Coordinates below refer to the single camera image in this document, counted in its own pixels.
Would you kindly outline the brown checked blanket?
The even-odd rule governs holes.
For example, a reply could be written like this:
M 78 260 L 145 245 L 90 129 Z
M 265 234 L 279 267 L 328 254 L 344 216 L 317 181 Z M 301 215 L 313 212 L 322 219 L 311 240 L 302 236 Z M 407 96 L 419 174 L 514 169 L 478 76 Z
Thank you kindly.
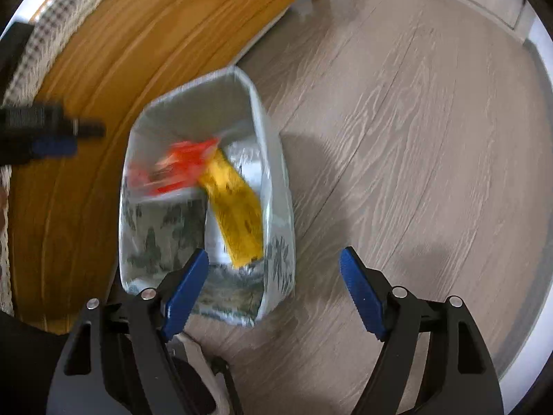
M 123 28 L 139 0 L 54 0 L 36 22 L 5 103 L 61 102 L 83 117 L 122 61 Z M 8 194 L 1 230 L 1 307 L 61 332 L 115 273 L 125 113 L 107 108 L 108 136 L 67 159 L 1 169 Z

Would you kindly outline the red snack wrapper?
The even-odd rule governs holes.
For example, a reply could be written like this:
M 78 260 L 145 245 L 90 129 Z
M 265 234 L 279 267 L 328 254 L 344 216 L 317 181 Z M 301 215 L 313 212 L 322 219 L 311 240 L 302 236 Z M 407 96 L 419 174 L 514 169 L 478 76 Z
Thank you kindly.
M 175 142 L 149 169 L 132 164 L 126 182 L 132 190 L 148 196 L 194 187 L 216 153 L 218 144 L 218 138 Z

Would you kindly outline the yellow snack wrapper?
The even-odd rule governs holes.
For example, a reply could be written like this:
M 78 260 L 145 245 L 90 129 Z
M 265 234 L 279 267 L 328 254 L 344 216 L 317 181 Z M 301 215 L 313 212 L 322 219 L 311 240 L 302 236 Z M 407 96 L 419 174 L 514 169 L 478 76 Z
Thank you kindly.
M 262 258 L 262 208 L 258 196 L 220 149 L 200 176 L 234 268 Z

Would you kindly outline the patterned fabric trash bin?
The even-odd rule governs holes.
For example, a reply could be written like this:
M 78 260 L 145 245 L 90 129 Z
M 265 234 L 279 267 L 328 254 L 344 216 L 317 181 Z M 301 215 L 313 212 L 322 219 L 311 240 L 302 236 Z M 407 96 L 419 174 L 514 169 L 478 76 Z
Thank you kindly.
M 197 313 L 251 326 L 292 291 L 295 236 L 277 131 L 230 66 L 144 108 L 130 134 L 119 206 L 121 283 L 157 287 L 193 252 L 208 256 Z

